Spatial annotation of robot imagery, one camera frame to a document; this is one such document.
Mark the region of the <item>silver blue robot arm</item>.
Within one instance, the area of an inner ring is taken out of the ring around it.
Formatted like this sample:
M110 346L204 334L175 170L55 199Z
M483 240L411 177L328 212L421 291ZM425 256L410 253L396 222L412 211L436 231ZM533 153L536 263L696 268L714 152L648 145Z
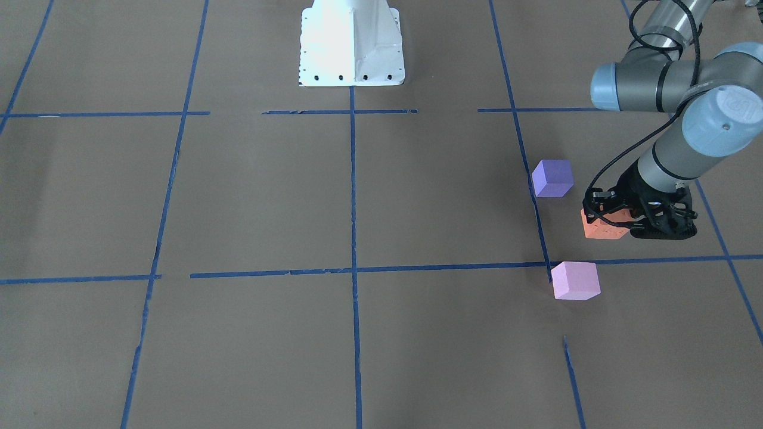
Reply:
M584 225L608 225L639 239L695 236L689 184L761 134L761 43L743 42L701 59L700 33L711 1L659 1L622 60L600 66L593 105L605 111L668 113L633 145L651 146L603 190L589 184Z

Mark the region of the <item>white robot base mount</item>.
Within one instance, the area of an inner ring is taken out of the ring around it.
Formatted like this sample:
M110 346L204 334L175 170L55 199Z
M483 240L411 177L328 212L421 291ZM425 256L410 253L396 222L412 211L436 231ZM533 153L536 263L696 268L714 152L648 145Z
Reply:
M298 85L403 85L401 16L387 1L314 1L300 16Z

